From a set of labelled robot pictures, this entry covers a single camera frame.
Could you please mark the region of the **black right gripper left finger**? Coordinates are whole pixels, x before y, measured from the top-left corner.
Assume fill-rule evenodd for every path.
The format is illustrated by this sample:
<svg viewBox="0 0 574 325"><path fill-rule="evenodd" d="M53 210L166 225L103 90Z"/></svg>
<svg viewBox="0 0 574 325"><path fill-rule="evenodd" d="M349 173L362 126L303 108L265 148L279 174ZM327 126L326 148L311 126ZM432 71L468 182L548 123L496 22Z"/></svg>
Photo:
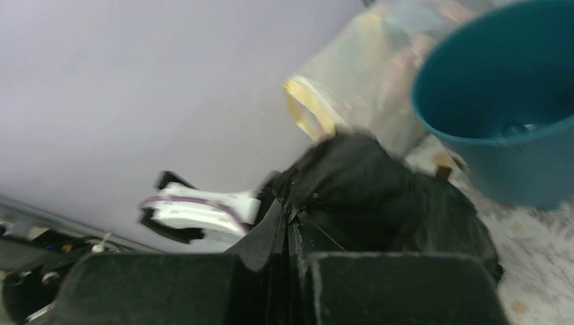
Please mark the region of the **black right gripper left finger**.
<svg viewBox="0 0 574 325"><path fill-rule="evenodd" d="M275 324L273 202L222 253L102 254L81 259L35 324Z"/></svg>

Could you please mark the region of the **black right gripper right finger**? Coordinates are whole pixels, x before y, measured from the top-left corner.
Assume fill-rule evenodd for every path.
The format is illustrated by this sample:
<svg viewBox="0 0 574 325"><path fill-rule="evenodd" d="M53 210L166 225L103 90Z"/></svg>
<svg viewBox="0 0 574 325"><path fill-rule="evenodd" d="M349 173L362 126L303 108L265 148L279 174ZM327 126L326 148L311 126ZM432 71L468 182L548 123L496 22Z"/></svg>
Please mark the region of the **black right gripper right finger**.
<svg viewBox="0 0 574 325"><path fill-rule="evenodd" d="M289 225L293 324L507 324L495 284L464 255L344 252Z"/></svg>

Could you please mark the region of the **black trash bag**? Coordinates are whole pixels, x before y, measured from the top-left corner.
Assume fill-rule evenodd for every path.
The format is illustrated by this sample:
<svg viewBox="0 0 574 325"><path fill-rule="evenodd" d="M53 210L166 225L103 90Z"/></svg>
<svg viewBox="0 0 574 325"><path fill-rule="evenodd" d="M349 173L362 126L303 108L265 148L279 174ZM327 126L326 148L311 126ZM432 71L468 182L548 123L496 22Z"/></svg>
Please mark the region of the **black trash bag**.
<svg viewBox="0 0 574 325"><path fill-rule="evenodd" d="M317 227L345 251L466 254L495 283L502 279L471 200L448 180L407 167L367 131L326 136L270 185L289 223Z"/></svg>

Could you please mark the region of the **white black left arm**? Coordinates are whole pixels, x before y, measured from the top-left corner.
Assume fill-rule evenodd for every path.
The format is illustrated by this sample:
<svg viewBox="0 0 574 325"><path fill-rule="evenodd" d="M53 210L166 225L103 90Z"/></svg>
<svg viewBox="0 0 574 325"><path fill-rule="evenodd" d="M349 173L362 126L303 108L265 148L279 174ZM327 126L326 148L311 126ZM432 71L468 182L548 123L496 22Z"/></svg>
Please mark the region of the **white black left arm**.
<svg viewBox="0 0 574 325"><path fill-rule="evenodd" d="M144 199L139 223L182 244L195 241L234 245L258 223L263 191L206 192L163 171L156 194Z"/></svg>

